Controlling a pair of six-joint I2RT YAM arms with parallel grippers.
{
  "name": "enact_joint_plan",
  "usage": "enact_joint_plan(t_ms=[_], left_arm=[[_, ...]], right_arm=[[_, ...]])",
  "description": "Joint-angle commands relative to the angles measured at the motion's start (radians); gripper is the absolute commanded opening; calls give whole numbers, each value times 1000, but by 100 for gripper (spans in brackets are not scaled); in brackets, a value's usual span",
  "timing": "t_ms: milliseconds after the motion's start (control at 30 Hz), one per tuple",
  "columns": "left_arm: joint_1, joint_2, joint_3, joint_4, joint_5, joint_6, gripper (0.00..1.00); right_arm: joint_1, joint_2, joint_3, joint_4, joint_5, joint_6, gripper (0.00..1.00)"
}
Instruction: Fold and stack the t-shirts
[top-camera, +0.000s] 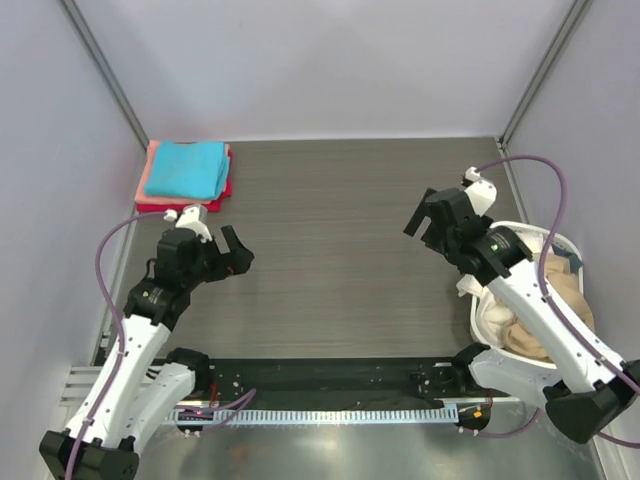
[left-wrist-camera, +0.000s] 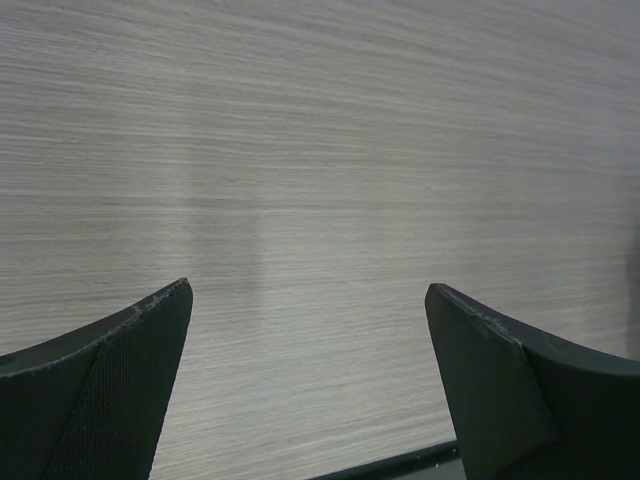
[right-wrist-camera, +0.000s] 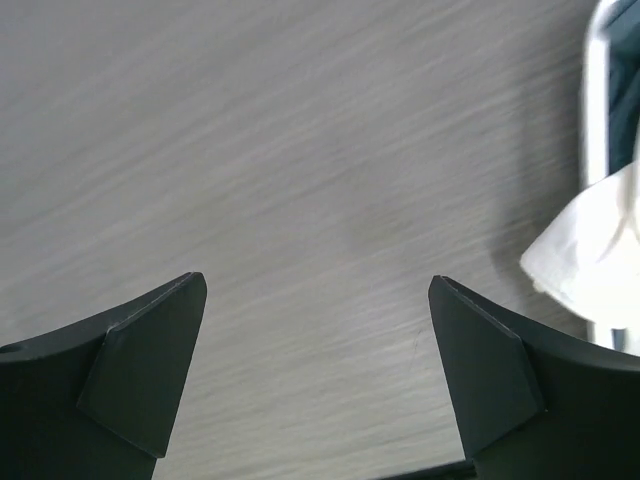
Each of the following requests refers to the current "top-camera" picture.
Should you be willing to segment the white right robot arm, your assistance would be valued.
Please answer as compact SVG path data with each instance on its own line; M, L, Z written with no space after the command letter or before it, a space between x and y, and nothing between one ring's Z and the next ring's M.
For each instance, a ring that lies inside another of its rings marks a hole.
M469 189L426 190L404 229L462 274L469 274L522 321L552 362L541 366L476 343L459 353L451 384L471 396L492 389L542 408L570 440L585 444L639 395L639 363L608 348L537 273L520 236L474 209Z

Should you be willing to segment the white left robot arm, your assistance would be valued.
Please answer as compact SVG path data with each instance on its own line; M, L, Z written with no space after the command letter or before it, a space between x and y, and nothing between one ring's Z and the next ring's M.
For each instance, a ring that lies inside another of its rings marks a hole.
M226 252L201 227L162 234L143 279L128 294L116 343L88 396L62 431L47 431L41 440L40 455L54 478L134 478L145 447L174 407L210 392L208 356L185 348L167 355L148 387L142 383L192 292L250 269L254 255L234 228L221 233Z

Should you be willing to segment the beige t shirt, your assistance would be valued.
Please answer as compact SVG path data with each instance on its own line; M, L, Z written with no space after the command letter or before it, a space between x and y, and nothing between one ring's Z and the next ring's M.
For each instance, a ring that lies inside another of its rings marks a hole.
M580 289L578 275L571 272L569 259L555 253L548 253L544 264L544 275L573 312L591 331L594 331L593 313ZM552 363L547 351L515 315L511 315L511 319L501 328L500 340L503 348L514 354L535 361Z

